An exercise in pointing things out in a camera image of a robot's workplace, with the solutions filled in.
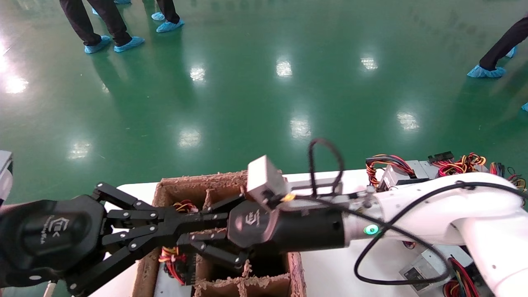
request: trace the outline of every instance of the white table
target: white table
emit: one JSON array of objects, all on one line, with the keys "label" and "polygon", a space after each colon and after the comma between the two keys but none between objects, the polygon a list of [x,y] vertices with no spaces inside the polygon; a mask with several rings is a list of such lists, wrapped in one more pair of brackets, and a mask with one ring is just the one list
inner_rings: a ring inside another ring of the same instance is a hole
[{"label": "white table", "polygon": [[[337,172],[316,173],[316,178],[332,178]],[[288,181],[309,180],[308,173],[287,174]],[[345,171],[342,178],[343,193],[351,193],[368,184],[365,170]],[[152,203],[157,183],[125,184],[118,189],[140,200]],[[107,210],[118,209],[107,203]],[[354,276],[354,263],[369,242],[367,240],[352,241],[348,248],[303,252],[304,277],[308,297],[339,296],[339,297],[414,297],[417,296],[410,286],[382,286],[361,282]],[[409,250],[401,241],[382,239],[365,257],[360,266],[360,273],[375,279],[403,279],[399,270],[411,262],[423,249]],[[115,279],[95,291],[91,297],[130,297],[136,279],[137,265],[133,265]],[[191,288],[181,287],[165,273],[159,273],[155,297],[189,297]]]}]

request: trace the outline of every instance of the white cable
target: white cable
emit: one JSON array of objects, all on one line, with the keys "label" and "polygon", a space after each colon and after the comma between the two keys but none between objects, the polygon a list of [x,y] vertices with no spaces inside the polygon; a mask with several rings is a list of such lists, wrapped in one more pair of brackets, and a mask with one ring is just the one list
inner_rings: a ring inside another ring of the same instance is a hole
[{"label": "white cable", "polygon": [[42,297],[51,297],[53,295],[53,291],[55,291],[55,286],[57,286],[57,282],[49,281],[46,291],[44,292],[44,296]]}]

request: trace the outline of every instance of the black cable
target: black cable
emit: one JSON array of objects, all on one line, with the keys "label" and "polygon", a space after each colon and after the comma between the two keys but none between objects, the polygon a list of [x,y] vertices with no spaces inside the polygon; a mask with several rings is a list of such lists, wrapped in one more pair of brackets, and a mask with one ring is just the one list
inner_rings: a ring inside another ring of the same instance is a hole
[{"label": "black cable", "polygon": [[314,164],[314,146],[316,143],[322,144],[325,147],[327,147],[334,157],[337,160],[337,164],[339,165],[339,174],[336,176],[335,180],[332,182],[332,194],[335,194],[335,190],[339,186],[339,182],[341,181],[341,177],[343,176],[343,171],[345,171],[345,163],[343,162],[343,158],[341,157],[341,154],[337,150],[337,148],[328,140],[324,138],[315,138],[312,141],[310,141],[310,144],[308,145],[308,164],[309,164],[309,172],[310,172],[310,182],[312,184],[312,197],[317,197],[317,185],[315,182],[315,164]]},{"label": "black cable", "polygon": [[443,193],[443,192],[446,192],[446,191],[449,191],[449,190],[460,189],[460,188],[466,188],[468,190],[474,190],[476,187],[488,187],[488,188],[500,189],[500,190],[504,190],[504,191],[516,194],[516,195],[520,196],[521,198],[523,198],[523,200],[528,199],[528,194],[520,192],[517,189],[510,188],[510,187],[505,186],[505,185],[501,185],[501,184],[488,183],[488,182],[458,182],[458,183],[455,183],[455,184],[452,184],[452,185],[448,185],[448,186],[439,188],[439,189],[434,190],[434,191],[432,191],[432,192],[430,192],[428,194],[425,194],[424,196],[418,198],[417,200],[413,201],[408,206],[406,206],[403,210],[401,210],[398,214],[396,214],[396,216],[394,216],[394,218],[392,218],[389,222],[383,222],[383,224],[381,224],[380,223],[381,221],[379,221],[377,219],[371,218],[371,217],[366,216],[364,214],[361,214],[361,213],[359,213],[357,211],[349,210],[346,207],[335,205],[335,204],[333,204],[331,202],[328,202],[328,201],[317,200],[317,199],[313,199],[313,198],[306,199],[306,200],[317,201],[319,203],[322,203],[322,204],[325,204],[325,205],[329,205],[329,206],[331,206],[331,207],[333,207],[335,209],[339,209],[341,211],[348,212],[350,214],[353,214],[353,215],[359,216],[361,218],[370,220],[370,221],[375,222],[375,223],[377,223],[377,224],[379,224],[379,225],[384,227],[376,235],[376,237],[374,237],[374,239],[372,239],[369,242],[367,247],[361,252],[361,254],[359,255],[359,257],[356,260],[356,263],[354,265],[354,274],[359,280],[367,282],[367,283],[379,284],[379,285],[421,284],[421,283],[432,283],[432,282],[438,282],[438,281],[444,280],[446,277],[449,276],[449,269],[447,269],[439,277],[435,277],[433,279],[428,279],[428,280],[420,280],[418,282],[416,282],[416,281],[381,281],[381,280],[373,280],[373,279],[369,279],[367,277],[361,276],[359,274],[359,272],[358,272],[359,265],[361,264],[361,261],[365,258],[366,254],[372,249],[372,247],[383,237],[383,235],[388,230],[392,229],[392,230],[394,230],[394,231],[396,231],[398,233],[401,233],[404,236],[407,236],[407,237],[411,238],[413,241],[423,245],[424,247],[430,249],[435,255],[437,255],[442,260],[442,262],[444,263],[444,265],[446,267],[450,267],[450,265],[448,265],[448,262],[446,261],[446,259],[444,259],[444,257],[442,256],[442,254],[440,252],[438,252],[432,245],[424,242],[423,240],[419,239],[418,237],[416,237],[416,236],[414,236],[412,234],[407,233],[406,231],[404,231],[402,229],[399,229],[399,228],[395,227],[393,224],[395,224],[396,221],[398,221],[401,217],[403,217],[407,212],[409,212],[415,206],[417,206],[421,202],[423,202],[423,201],[425,201],[425,200],[427,200],[427,199],[429,199],[429,198],[431,198],[431,197],[433,197],[435,195],[438,195],[440,193]]},{"label": "black cable", "polygon": [[[393,226],[392,224],[389,224],[387,222],[384,222],[384,221],[381,221],[381,220],[378,220],[376,218],[373,218],[371,216],[367,216],[361,212],[358,212],[358,211],[355,211],[355,210],[352,210],[352,209],[349,209],[348,207],[345,207],[345,206],[341,206],[341,205],[338,205],[338,204],[334,204],[330,201],[326,201],[326,200],[322,200],[322,199],[317,199],[317,198],[313,198],[313,197],[310,197],[310,196],[295,196],[295,199],[296,200],[308,200],[308,201],[312,201],[312,202],[315,202],[315,203],[320,203],[320,204],[324,204],[324,205],[328,205],[334,209],[337,209],[341,212],[348,212],[349,214],[352,214],[352,215],[355,215],[355,216],[358,216],[360,218],[363,218],[363,219],[366,219],[366,220],[369,220],[371,222],[374,222],[378,225],[380,225],[381,227],[384,227],[386,228],[387,230],[388,229],[392,229],[400,234],[402,234],[403,236],[407,236],[409,238],[411,238],[413,241],[423,245],[424,247],[430,249],[433,254],[435,254],[437,257],[440,258],[440,260],[443,262],[444,266],[447,267],[447,269],[439,276],[437,277],[433,277],[433,278],[430,278],[430,279],[423,279],[423,280],[407,280],[407,281],[378,281],[378,280],[371,280],[371,279],[368,279],[366,277],[363,277],[361,275],[359,275],[357,273],[357,266],[358,266],[358,262],[356,261],[356,265],[354,266],[354,274],[356,275],[356,277],[364,282],[367,282],[367,283],[371,283],[371,284],[378,284],[378,285],[415,285],[415,284],[429,284],[429,283],[434,283],[434,282],[439,282],[439,281],[443,281],[445,280],[449,275],[450,275],[450,265],[449,263],[447,262],[447,260],[444,258],[444,256],[442,255],[442,253],[437,250],[435,247],[433,247],[431,244],[428,244],[426,243],[425,241],[423,241],[422,239],[416,237],[415,235],[403,230],[403,229],[400,229],[396,226]],[[376,235],[376,237],[372,240],[372,242],[376,239],[379,239],[381,238],[380,236],[380,233],[378,233]]]}]

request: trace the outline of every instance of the cardboard divider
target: cardboard divider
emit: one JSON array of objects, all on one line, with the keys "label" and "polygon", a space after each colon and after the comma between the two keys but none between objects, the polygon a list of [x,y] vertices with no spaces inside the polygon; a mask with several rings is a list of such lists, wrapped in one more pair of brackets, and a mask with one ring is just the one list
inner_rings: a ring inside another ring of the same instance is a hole
[{"label": "cardboard divider", "polygon": [[[223,199],[245,194],[247,172],[219,173],[200,177],[162,179],[156,188],[155,207],[167,207],[185,199],[207,208]],[[161,249],[144,257],[138,265],[132,297],[154,297]],[[215,265],[196,256],[194,297],[306,297],[299,253],[246,261],[242,273]]]},{"label": "cardboard divider", "polygon": [[244,281],[249,297],[284,297],[290,293],[290,275],[250,277]]},{"label": "cardboard divider", "polygon": [[248,297],[243,279],[197,283],[194,297]]}]

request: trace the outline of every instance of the logo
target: logo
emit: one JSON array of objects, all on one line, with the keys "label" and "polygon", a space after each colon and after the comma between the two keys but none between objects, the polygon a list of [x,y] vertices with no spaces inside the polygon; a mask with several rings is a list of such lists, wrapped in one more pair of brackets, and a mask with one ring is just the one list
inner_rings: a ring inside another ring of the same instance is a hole
[{"label": "logo", "polygon": [[246,215],[246,224],[253,225],[255,222],[257,223],[257,227],[260,226],[260,209]]},{"label": "logo", "polygon": [[66,231],[66,228],[68,227],[69,222],[70,220],[67,220],[65,218],[59,218],[59,219],[53,220],[50,222],[48,231],[49,233],[51,233],[52,231],[54,232],[52,237],[60,237],[61,234],[59,232]]},{"label": "logo", "polygon": [[54,215],[51,215],[46,220],[46,223],[44,223],[44,227],[42,228],[42,231],[40,232],[40,244],[45,244],[46,239],[48,238],[48,234],[52,234],[51,237],[61,237],[62,231],[65,231],[68,228],[68,224],[70,220],[65,218],[58,218],[55,220],[52,220],[55,218]]}]

